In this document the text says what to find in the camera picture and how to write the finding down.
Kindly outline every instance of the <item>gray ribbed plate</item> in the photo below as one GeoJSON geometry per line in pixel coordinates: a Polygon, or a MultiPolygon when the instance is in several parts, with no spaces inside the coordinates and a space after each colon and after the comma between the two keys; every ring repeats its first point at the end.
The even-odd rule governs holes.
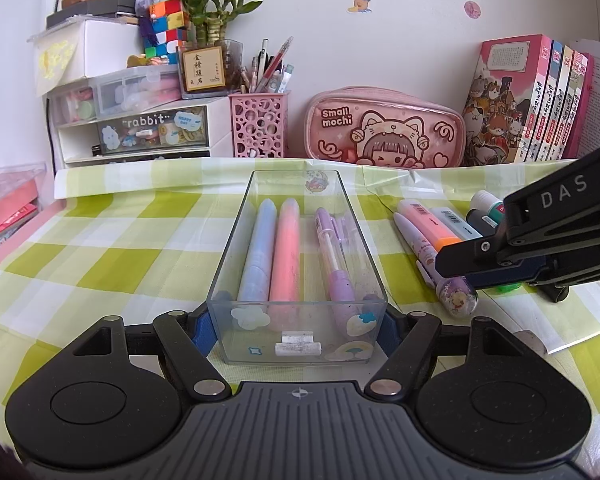
{"type": "Polygon", "coordinates": [[[444,455],[400,406],[372,402],[351,383],[247,383],[225,402],[199,405],[160,449],[99,472],[44,480],[583,480],[563,464],[519,475],[474,469],[444,455]]]}

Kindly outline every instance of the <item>round pink sticker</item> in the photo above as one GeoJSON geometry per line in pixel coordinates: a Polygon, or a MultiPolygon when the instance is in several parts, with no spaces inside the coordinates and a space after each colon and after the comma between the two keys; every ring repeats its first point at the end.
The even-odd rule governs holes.
{"type": "Polygon", "coordinates": [[[478,5],[475,2],[472,2],[471,0],[464,3],[464,12],[466,12],[466,15],[473,20],[477,20],[482,14],[482,11],[480,10],[480,5],[478,5]]]}

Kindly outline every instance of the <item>checkered tablecloth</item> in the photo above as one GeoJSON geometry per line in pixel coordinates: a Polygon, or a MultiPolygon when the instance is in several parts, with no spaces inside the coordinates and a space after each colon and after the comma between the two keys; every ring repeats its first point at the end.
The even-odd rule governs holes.
{"type": "MultiPolygon", "coordinates": [[[[253,170],[338,170],[392,303],[457,324],[401,243],[390,220],[395,205],[415,198],[464,214],[476,190],[503,197],[561,164],[407,172],[318,160],[189,158],[62,170],[56,198],[66,198],[67,208],[0,264],[0,439],[10,442],[4,405],[11,392],[96,320],[119,314],[127,324],[150,322],[204,301],[253,170]]],[[[487,290],[476,314],[543,339],[551,364],[590,400],[596,422],[583,460],[597,456],[600,283],[573,287],[558,305],[526,286],[509,294],[487,290]]],[[[351,365],[229,366],[218,348],[209,359],[231,383],[352,376],[351,365]]],[[[458,362],[443,358],[439,368],[458,362]]]]}

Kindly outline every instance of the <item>rubik's cube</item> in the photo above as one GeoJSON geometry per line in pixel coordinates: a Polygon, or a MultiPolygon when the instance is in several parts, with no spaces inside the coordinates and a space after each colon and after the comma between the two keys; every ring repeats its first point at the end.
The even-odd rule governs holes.
{"type": "Polygon", "coordinates": [[[182,0],[166,0],[149,7],[155,37],[158,45],[153,46],[144,39],[144,54],[148,58],[167,56],[169,64],[178,63],[177,48],[189,39],[187,27],[189,15],[182,6],[182,0]]]}

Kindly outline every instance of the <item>blue highlighter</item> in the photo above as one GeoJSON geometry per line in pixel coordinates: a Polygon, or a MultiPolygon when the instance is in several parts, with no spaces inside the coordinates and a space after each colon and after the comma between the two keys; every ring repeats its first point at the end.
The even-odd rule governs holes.
{"type": "Polygon", "coordinates": [[[258,208],[251,234],[247,259],[242,271],[238,301],[267,301],[271,279],[271,262],[276,238],[278,210],[269,198],[258,208]]]}

